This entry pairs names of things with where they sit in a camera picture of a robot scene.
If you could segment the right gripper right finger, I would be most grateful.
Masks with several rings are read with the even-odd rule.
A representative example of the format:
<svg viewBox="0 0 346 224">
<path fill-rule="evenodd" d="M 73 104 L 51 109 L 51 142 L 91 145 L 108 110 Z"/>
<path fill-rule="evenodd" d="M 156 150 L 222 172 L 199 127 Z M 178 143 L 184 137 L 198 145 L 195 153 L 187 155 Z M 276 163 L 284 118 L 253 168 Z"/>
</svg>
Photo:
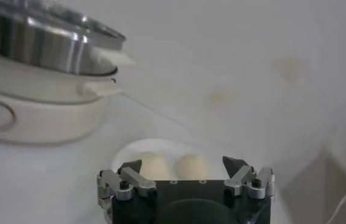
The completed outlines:
<svg viewBox="0 0 346 224">
<path fill-rule="evenodd" d="M 275 174 L 271 167 L 262 167 L 257 172 L 243 159 L 223 156 L 222 161 L 229 176 L 223 184 L 234 197 L 244 190 L 255 200 L 275 195 Z"/>
</svg>

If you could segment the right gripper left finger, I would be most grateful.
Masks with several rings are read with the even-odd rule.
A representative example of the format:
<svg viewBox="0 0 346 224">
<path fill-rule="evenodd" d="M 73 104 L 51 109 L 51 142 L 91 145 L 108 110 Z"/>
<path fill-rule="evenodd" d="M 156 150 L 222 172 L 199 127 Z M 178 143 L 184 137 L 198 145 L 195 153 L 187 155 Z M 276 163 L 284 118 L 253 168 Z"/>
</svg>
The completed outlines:
<svg viewBox="0 0 346 224">
<path fill-rule="evenodd" d="M 128 201 L 135 194 L 141 197 L 154 197 L 157 184 L 140 174 L 142 160 L 138 159 L 123 163 L 116 171 L 101 170 L 97 175 L 97 196 L 99 200 L 111 197 L 118 201 Z"/>
</svg>

